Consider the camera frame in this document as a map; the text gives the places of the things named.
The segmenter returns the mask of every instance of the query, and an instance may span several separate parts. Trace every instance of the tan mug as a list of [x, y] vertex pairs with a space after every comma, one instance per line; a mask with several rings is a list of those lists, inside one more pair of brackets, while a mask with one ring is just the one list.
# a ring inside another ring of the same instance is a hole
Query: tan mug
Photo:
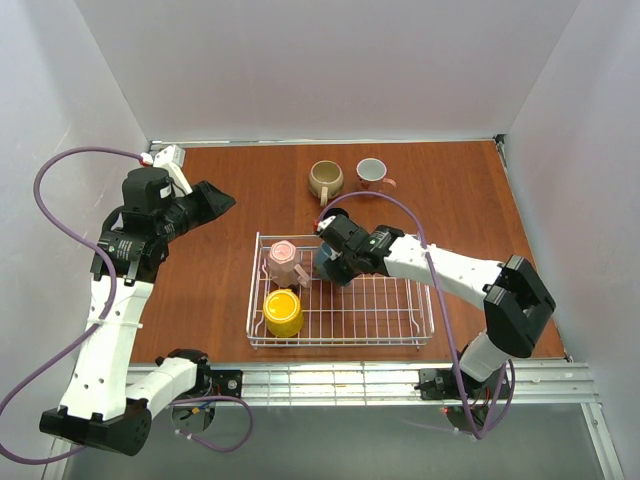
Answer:
[[321, 207], [326, 207], [330, 199], [337, 197], [343, 186], [344, 175], [337, 163], [323, 160], [311, 167], [309, 187], [311, 193], [320, 199]]
[[396, 188], [395, 180], [387, 177], [387, 166], [377, 158], [365, 158], [360, 160], [356, 167], [358, 179], [360, 180], [360, 189], [370, 192], [379, 192], [381, 190]]

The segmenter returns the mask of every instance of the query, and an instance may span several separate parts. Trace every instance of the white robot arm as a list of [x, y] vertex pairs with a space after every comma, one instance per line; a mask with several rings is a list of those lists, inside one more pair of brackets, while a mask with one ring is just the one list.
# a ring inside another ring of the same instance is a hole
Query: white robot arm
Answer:
[[[100, 328], [82, 345], [69, 387], [58, 408], [44, 412], [40, 430], [104, 450], [135, 455], [151, 420], [184, 393], [205, 395], [211, 388], [206, 354], [176, 350], [140, 382], [126, 386], [140, 317], [153, 291], [168, 244], [224, 214], [235, 200], [208, 182], [193, 188], [180, 167], [184, 151], [172, 146], [148, 167], [131, 171], [122, 184], [124, 205], [103, 224], [98, 245], [116, 267], [117, 289], [105, 319], [98, 317], [110, 291], [104, 262], [95, 256], [87, 329]], [[122, 226], [115, 227], [118, 218]]]
[[[316, 231], [333, 250], [321, 267], [327, 279], [345, 285], [361, 273], [378, 273], [434, 284], [418, 239], [384, 225], [370, 234], [337, 210], [341, 213], [320, 222]], [[485, 312], [487, 329], [467, 345], [459, 362], [465, 386], [476, 390], [508, 359], [531, 356], [555, 301], [522, 257], [505, 264], [428, 248], [443, 289]]]

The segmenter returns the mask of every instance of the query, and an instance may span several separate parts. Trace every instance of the dish rack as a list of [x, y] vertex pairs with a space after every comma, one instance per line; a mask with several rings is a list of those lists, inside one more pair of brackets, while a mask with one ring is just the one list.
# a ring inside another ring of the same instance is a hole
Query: dish rack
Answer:
[[[302, 254], [311, 286], [298, 287], [304, 326], [295, 336], [278, 338], [267, 329], [262, 305], [278, 287], [269, 275], [271, 245], [288, 240]], [[313, 271], [313, 254], [322, 240], [315, 235], [256, 234], [247, 337], [258, 347], [348, 347], [411, 345], [420, 348], [433, 335], [430, 287], [405, 279], [361, 275], [346, 287], [322, 280]]]

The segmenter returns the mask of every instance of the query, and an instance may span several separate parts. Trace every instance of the white cup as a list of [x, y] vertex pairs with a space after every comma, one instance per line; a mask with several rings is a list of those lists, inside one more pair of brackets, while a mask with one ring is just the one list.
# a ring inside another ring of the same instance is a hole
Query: white cup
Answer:
[[360, 188], [372, 192], [379, 192], [385, 188], [396, 188], [395, 180], [386, 178], [387, 166], [377, 158], [365, 158], [356, 167]]

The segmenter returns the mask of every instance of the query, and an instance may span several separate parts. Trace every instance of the metal rail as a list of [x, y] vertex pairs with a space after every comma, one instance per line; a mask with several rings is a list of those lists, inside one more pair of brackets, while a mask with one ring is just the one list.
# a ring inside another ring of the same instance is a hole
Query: metal rail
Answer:
[[[515, 362], [514, 404], [595, 403], [599, 396], [584, 363], [564, 360]], [[155, 365], [129, 368], [128, 383]], [[244, 372], [242, 398], [252, 406], [457, 405], [451, 400], [423, 401], [414, 389], [422, 368], [451, 368], [450, 363], [277, 363], [215, 364]]]
[[438, 142], [470, 142], [494, 140], [490, 137], [431, 137], [431, 138], [355, 138], [355, 139], [315, 139], [290, 138], [270, 140], [152, 140], [149, 142], [149, 153], [157, 153], [165, 147], [178, 145], [181, 148], [201, 147], [251, 147], [270, 145], [353, 145], [359, 143], [438, 143]]

